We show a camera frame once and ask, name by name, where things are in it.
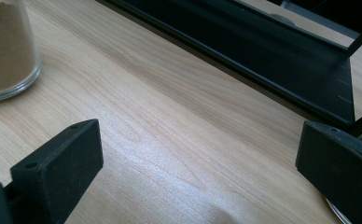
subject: light wood grain surface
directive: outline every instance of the light wood grain surface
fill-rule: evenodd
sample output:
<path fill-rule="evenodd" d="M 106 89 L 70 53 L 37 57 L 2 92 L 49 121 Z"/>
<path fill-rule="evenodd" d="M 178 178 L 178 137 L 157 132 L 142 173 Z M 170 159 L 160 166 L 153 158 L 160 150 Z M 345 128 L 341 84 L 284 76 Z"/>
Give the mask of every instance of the light wood grain surface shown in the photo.
<path fill-rule="evenodd" d="M 0 102 L 3 185 L 62 129 L 98 119 L 104 168 L 67 223 L 339 223 L 295 167 L 305 118 L 95 1 L 25 4 L 43 64 Z M 352 67 L 359 118 L 362 48 Z"/>

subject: black metal frame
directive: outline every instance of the black metal frame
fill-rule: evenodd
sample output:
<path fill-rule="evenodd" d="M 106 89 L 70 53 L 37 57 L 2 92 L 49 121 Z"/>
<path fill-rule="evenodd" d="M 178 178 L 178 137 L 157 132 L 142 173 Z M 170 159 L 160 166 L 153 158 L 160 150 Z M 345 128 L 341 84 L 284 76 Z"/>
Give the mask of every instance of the black metal frame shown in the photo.
<path fill-rule="evenodd" d="M 323 122 L 355 123 L 345 48 L 238 0 L 96 0 L 235 71 Z"/>

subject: screw hole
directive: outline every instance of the screw hole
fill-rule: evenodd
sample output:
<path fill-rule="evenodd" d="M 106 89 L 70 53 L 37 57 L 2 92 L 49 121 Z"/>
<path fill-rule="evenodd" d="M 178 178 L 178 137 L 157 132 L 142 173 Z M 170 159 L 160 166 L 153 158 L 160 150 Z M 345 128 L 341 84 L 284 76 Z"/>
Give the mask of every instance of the screw hole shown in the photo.
<path fill-rule="evenodd" d="M 31 162 L 31 163 L 28 163 L 27 165 L 25 165 L 24 167 L 26 169 L 33 169 L 37 166 L 38 164 L 36 162 Z"/>

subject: glass jar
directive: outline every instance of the glass jar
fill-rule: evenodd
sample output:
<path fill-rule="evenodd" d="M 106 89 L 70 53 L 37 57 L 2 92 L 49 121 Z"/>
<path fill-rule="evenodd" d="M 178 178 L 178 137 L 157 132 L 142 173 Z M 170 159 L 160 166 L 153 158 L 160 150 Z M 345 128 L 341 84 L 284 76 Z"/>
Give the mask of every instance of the glass jar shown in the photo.
<path fill-rule="evenodd" d="M 0 100 L 29 87 L 40 67 L 22 0 L 0 0 Z"/>

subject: brown powder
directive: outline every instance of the brown powder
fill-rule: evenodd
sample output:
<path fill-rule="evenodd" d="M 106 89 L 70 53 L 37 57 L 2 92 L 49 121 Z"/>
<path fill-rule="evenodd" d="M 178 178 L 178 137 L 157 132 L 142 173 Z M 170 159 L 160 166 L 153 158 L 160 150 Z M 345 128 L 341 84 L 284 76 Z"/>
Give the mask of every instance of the brown powder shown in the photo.
<path fill-rule="evenodd" d="M 0 3 L 0 91 L 21 83 L 35 66 L 30 26 L 22 13 L 17 5 Z"/>

